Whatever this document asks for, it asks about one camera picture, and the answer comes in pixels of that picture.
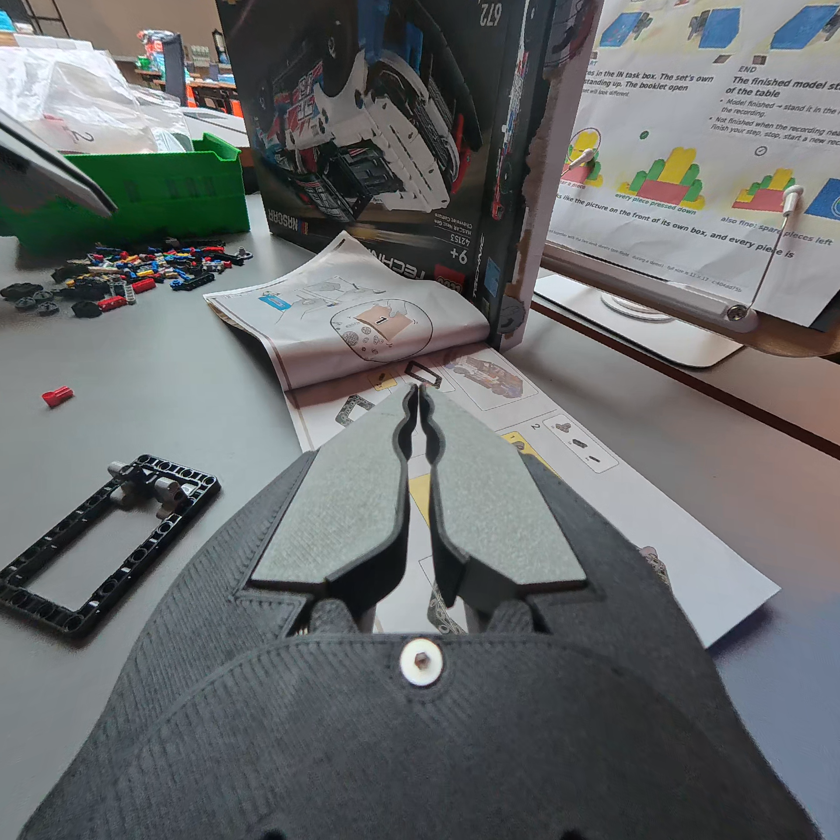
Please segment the printed instruction sheet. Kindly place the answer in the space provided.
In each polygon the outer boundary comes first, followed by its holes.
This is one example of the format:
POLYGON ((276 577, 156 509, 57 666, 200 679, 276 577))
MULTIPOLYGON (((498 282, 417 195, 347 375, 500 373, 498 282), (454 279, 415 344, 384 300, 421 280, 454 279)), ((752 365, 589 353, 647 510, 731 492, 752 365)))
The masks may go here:
POLYGON ((839 2, 604 2, 549 241, 838 319, 839 2))

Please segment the green plastic bin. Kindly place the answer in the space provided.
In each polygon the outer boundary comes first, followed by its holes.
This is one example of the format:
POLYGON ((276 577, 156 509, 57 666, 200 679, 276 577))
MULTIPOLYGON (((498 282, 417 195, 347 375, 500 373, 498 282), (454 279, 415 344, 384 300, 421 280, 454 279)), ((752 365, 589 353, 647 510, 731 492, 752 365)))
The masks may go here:
POLYGON ((202 238, 249 231, 239 150, 205 133, 194 151, 70 154, 117 204, 111 217, 56 199, 27 213, 1 211, 1 235, 27 251, 56 254, 103 244, 152 245, 172 236, 202 238))

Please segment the background storage shelves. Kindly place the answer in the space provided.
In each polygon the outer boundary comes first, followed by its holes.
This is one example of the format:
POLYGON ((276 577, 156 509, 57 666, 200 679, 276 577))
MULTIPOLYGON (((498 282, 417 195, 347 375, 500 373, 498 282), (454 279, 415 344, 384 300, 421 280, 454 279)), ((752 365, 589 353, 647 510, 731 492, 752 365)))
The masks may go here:
POLYGON ((190 109, 244 116, 220 29, 212 32, 212 48, 185 45, 181 36, 168 30, 144 29, 138 38, 143 53, 135 69, 143 84, 179 98, 190 109))

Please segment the black rectangular lego frame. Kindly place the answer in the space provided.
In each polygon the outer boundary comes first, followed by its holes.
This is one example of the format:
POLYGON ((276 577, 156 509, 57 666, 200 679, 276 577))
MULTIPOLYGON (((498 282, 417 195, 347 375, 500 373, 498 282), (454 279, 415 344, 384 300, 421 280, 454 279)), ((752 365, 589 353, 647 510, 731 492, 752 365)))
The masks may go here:
POLYGON ((110 500, 111 493, 119 484, 110 475, 108 482, 2 568, 3 610, 63 638, 89 636, 98 629, 105 615, 140 582, 147 569, 182 537, 196 515, 207 507, 221 488, 215 476, 179 465, 168 458, 145 454, 124 464, 134 464, 147 473, 148 496, 139 501, 153 500, 160 504, 154 498, 152 486, 162 476, 178 481, 189 501, 180 512, 160 520, 150 534, 121 559, 115 570, 98 584, 78 609, 71 610, 33 593, 27 584, 38 572, 56 561, 62 551, 79 540, 106 514, 119 508, 110 500))

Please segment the lego set cardboard box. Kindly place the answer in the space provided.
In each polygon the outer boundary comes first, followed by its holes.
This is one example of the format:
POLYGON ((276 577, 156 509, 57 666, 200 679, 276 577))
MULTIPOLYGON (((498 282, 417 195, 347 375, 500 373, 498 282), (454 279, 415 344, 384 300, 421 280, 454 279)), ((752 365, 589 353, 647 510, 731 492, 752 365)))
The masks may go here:
POLYGON ((603 2, 217 2, 266 219, 522 341, 603 2))

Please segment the document holder stand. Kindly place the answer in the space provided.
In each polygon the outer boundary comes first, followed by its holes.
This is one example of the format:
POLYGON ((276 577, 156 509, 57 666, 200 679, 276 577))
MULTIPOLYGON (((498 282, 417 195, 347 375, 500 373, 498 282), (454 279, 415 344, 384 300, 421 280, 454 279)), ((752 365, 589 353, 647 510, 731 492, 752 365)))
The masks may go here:
POLYGON ((838 296, 802 327, 730 297, 668 283, 564 246, 546 244, 532 307, 570 315, 670 363, 706 369, 741 347, 782 358, 838 353, 838 296))

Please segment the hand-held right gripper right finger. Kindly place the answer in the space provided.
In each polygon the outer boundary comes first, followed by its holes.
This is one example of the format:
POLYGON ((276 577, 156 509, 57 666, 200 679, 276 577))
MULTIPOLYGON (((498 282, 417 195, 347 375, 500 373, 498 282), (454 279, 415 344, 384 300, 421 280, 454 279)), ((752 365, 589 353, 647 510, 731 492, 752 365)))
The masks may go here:
POLYGON ((447 606, 472 608, 586 586, 586 575, 520 452, 434 388, 419 412, 431 466, 434 572, 447 606))

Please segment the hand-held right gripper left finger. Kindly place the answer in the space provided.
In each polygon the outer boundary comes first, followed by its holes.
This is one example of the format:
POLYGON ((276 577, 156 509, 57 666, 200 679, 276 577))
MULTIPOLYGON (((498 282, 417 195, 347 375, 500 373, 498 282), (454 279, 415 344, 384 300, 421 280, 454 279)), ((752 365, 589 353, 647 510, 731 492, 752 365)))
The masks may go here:
POLYGON ((309 459, 249 582, 341 600, 359 618, 406 569, 407 460, 416 385, 394 392, 309 459))

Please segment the lego instruction booklet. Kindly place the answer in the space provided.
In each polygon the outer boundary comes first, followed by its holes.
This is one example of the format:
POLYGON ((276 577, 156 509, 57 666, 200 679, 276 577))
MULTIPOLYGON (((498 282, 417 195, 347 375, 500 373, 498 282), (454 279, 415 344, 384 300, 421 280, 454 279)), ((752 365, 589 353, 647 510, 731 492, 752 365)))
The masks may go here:
POLYGON ((281 278, 204 298, 266 349, 303 449, 402 385, 432 385, 604 515, 671 585, 706 647, 780 592, 491 349, 487 320, 459 293, 398 276, 349 234, 281 278))

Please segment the pile of lego pieces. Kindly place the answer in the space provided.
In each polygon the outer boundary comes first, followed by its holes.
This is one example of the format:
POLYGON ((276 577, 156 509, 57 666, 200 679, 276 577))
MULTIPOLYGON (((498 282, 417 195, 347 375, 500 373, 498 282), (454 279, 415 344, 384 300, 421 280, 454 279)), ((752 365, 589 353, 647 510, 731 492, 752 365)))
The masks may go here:
POLYGON ((246 248, 229 251, 220 239, 181 241, 167 238, 161 247, 127 250, 97 245, 77 259, 58 266, 50 289, 34 282, 17 282, 1 289, 2 301, 17 312, 41 318, 60 313, 70 304, 77 319, 96 319, 135 305, 138 296, 157 287, 194 291, 217 275, 243 266, 253 255, 246 248))

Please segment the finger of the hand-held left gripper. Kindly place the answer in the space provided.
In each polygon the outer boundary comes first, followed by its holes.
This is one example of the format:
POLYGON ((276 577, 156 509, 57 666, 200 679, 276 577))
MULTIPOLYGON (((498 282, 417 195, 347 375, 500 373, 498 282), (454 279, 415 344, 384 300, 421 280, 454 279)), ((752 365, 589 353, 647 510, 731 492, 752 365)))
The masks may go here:
POLYGON ((64 198, 101 217, 117 205, 87 174, 31 130, 1 112, 1 204, 29 212, 64 198))

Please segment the clear plastic bag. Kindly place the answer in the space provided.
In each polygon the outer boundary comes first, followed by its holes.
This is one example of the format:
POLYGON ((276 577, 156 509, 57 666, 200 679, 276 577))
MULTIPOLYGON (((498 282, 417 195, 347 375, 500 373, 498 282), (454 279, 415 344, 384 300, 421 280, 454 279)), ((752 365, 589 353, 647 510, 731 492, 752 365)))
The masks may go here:
POLYGON ((64 153, 193 150, 180 102, 130 85, 101 51, 1 48, 1 109, 64 153))

